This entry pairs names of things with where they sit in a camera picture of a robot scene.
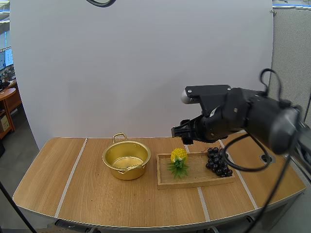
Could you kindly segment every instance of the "black cable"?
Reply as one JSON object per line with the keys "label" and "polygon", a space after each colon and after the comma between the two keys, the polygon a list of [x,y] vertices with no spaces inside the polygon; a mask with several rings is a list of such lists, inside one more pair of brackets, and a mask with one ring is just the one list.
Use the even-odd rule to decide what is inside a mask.
{"label": "black cable", "polygon": [[15,202],[13,201],[13,199],[10,197],[9,193],[6,191],[6,189],[4,188],[4,186],[2,185],[1,182],[0,182],[0,189],[1,189],[2,193],[4,194],[4,196],[8,199],[9,203],[10,203],[11,206],[14,208],[14,210],[16,211],[16,213],[19,215],[19,217],[21,218],[21,220],[23,220],[23,222],[26,224],[26,226],[32,231],[32,233],[37,233],[37,231],[32,227],[32,225],[29,223],[29,221],[27,220],[27,218],[25,218],[25,216],[23,215],[23,213],[20,211],[20,209],[18,208],[18,206],[15,204]]}
{"label": "black cable", "polygon": [[98,6],[98,7],[108,7],[108,6],[111,6],[112,4],[115,3],[116,0],[109,0],[108,2],[97,2],[97,1],[94,1],[94,0],[87,0],[89,3],[91,3],[92,5],[94,6]]}
{"label": "black cable", "polygon": [[[298,106],[295,106],[294,108],[298,110],[298,114],[297,114],[295,126],[296,126],[297,129],[299,129],[299,122],[300,122],[300,115],[301,115],[300,109],[301,109],[301,107],[298,105]],[[276,190],[277,190],[277,187],[278,187],[279,184],[281,183],[281,180],[282,180],[282,178],[283,178],[283,176],[284,176],[285,170],[286,170],[288,164],[290,163],[290,160],[291,160],[291,154],[290,154],[290,153],[291,153],[291,151],[294,151],[294,149],[295,149],[295,147],[296,147],[296,142],[297,142],[297,140],[298,140],[298,137],[299,137],[299,132],[297,132],[297,133],[294,135],[294,137],[292,138],[292,144],[290,145],[289,154],[288,154],[288,156],[287,156],[287,158],[286,158],[284,167],[283,167],[283,169],[282,169],[282,171],[281,171],[281,173],[280,173],[280,175],[279,175],[279,177],[278,177],[278,180],[277,180],[277,182],[276,182],[274,188],[272,189],[272,191],[271,191],[271,193],[270,193],[270,195],[269,195],[267,201],[265,202],[265,204],[264,204],[263,208],[261,209],[261,211],[259,212],[259,214],[256,216],[255,221],[252,223],[252,225],[250,225],[250,226],[246,229],[246,231],[245,231],[244,233],[249,233],[249,232],[253,229],[253,227],[255,227],[255,225],[257,224],[257,222],[258,222],[258,221],[261,219],[261,217],[263,216],[264,211],[267,209],[268,204],[270,203],[272,197],[274,196],[274,194],[275,194],[275,192],[276,192]]]}
{"label": "black cable", "polygon": [[276,192],[276,190],[277,190],[279,184],[281,183],[281,180],[282,180],[282,178],[283,178],[283,175],[284,175],[284,173],[285,173],[285,170],[286,170],[286,168],[287,168],[287,166],[288,166],[290,160],[291,160],[291,156],[288,155],[287,158],[286,158],[284,167],[283,167],[283,169],[282,169],[282,171],[281,171],[281,173],[280,173],[280,175],[279,175],[279,177],[278,177],[278,180],[277,180],[277,182],[276,182],[276,184],[275,184],[275,186],[274,186],[272,192],[270,193],[270,195],[269,195],[269,197],[268,197],[266,203],[264,204],[263,208],[260,210],[259,214],[256,216],[255,221],[252,223],[252,225],[250,225],[250,226],[246,229],[246,231],[245,231],[244,233],[249,233],[249,232],[253,229],[253,227],[257,224],[257,222],[261,219],[261,217],[262,217],[264,211],[267,209],[268,204],[270,203],[270,201],[271,201],[272,197],[274,196],[274,194],[275,194],[275,192]]}
{"label": "black cable", "polygon": [[259,80],[260,82],[265,86],[265,92],[266,94],[268,94],[268,86],[267,84],[265,84],[262,80],[262,77],[264,75],[265,72],[271,72],[271,73],[274,73],[276,75],[276,79],[278,81],[278,100],[280,101],[281,100],[281,93],[282,93],[282,84],[281,84],[281,79],[280,77],[278,76],[278,74],[272,70],[272,69],[269,69],[269,68],[266,68],[266,69],[263,69],[260,73],[260,76],[259,76]]}
{"label": "black cable", "polygon": [[[267,160],[267,163],[264,165],[264,166],[261,166],[261,167],[257,167],[257,168],[247,168],[247,167],[242,167],[242,166],[239,166],[239,165],[236,165],[234,164],[233,162],[231,162],[227,156],[225,155],[225,152],[227,151],[227,149],[234,143],[236,143],[237,141],[240,141],[246,137],[251,137],[255,142],[256,144],[263,150],[264,154],[265,154],[265,157],[266,157],[266,160]],[[250,135],[249,133],[247,134],[244,134],[240,137],[237,137],[236,139],[233,139],[232,141],[230,141],[224,148],[223,152],[222,152],[222,157],[224,159],[224,161],[231,167],[237,169],[237,170],[240,170],[240,171],[262,171],[264,169],[266,169],[268,167],[268,165],[270,164],[270,159],[269,159],[269,155],[268,155],[268,152],[266,151],[265,147],[256,139],[254,138],[252,135]]]}

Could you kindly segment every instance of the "table edge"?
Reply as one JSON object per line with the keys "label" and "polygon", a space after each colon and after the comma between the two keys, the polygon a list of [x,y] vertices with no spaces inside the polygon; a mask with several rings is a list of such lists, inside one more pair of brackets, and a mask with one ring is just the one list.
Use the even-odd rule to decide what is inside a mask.
{"label": "table edge", "polygon": [[[275,208],[278,208],[280,206],[282,206],[283,204],[287,203],[290,199],[298,197],[301,193],[304,192],[306,188],[303,188],[302,190],[286,197],[283,198],[281,200],[278,200],[276,202],[273,202],[271,204],[268,205],[267,210],[273,210]],[[45,215],[27,208],[24,208],[22,206],[17,205],[20,208],[23,208],[31,213],[34,213],[35,215],[38,216],[43,216],[43,217],[47,217],[49,219],[59,219],[59,218],[55,218],[54,216],[50,216],[50,215]],[[188,229],[188,228],[194,228],[194,227],[205,227],[207,225],[215,225],[218,223],[222,223],[222,222],[226,222],[226,221],[232,221],[238,218],[241,218],[243,216],[246,215],[252,215],[255,213],[258,213],[261,210],[262,207],[254,209],[254,210],[250,210],[247,212],[243,212],[237,215],[232,215],[232,216],[228,216],[228,217],[223,217],[223,218],[219,218],[219,219],[215,219],[215,220],[210,220],[210,221],[204,221],[204,222],[196,222],[196,223],[189,223],[189,224],[183,224],[183,225],[174,225],[174,226],[154,226],[154,227],[120,227],[120,226],[108,226],[108,225],[96,225],[96,224],[90,224],[90,223],[85,223],[85,222],[78,222],[78,221],[73,221],[73,220],[68,220],[68,219],[64,219],[61,218],[65,221],[69,221],[69,222],[74,222],[74,223],[78,223],[78,224],[83,224],[85,226],[89,226],[89,227],[100,227],[100,229],[105,229],[105,230],[114,230],[114,231],[168,231],[168,230],[180,230],[180,229]]]}

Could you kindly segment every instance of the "gold pot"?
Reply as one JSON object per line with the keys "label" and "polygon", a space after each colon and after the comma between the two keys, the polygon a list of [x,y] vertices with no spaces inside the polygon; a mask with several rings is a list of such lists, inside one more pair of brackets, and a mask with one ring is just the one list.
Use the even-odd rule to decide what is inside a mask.
{"label": "gold pot", "polygon": [[[125,140],[116,142],[116,136]],[[103,161],[112,175],[120,180],[133,180],[144,174],[150,159],[150,149],[143,143],[127,140],[124,133],[113,136],[113,144],[103,152]]]}

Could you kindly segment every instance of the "pineapple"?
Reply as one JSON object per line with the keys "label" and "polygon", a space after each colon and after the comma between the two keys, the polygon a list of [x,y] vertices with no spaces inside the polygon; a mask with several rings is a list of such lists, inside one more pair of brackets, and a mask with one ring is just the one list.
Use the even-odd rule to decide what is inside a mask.
{"label": "pineapple", "polygon": [[183,178],[187,174],[187,166],[185,162],[187,161],[187,152],[185,149],[176,148],[171,153],[171,163],[169,163],[169,171],[172,171],[172,174],[175,173],[174,179],[178,176]]}

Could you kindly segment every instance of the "wooden table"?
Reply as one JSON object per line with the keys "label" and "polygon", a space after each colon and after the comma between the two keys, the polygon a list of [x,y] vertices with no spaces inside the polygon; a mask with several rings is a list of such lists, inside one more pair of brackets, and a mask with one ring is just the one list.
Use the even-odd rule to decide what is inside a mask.
{"label": "wooden table", "polygon": [[16,93],[15,88],[9,88],[0,91],[0,101],[1,101],[1,108],[4,109],[4,111],[0,112],[0,116],[3,114],[6,114],[6,117],[9,121],[10,126],[6,129],[4,132],[0,132],[0,139],[3,139],[3,137],[10,131],[15,131],[15,126],[11,117],[11,112],[9,111],[8,104],[7,104],[7,99],[14,95]]}
{"label": "wooden table", "polygon": [[[187,149],[201,152],[214,144],[195,142]],[[262,172],[234,170],[235,182],[188,189],[157,189],[156,154],[183,148],[179,138],[133,138],[152,153],[144,175],[132,181],[113,177],[102,161],[112,139],[53,138],[31,164],[13,199],[25,209],[107,230],[197,229],[258,212],[284,164],[276,162]],[[241,166],[262,166],[260,148],[249,138],[229,149]],[[305,189],[289,167],[269,208],[283,205]]]}

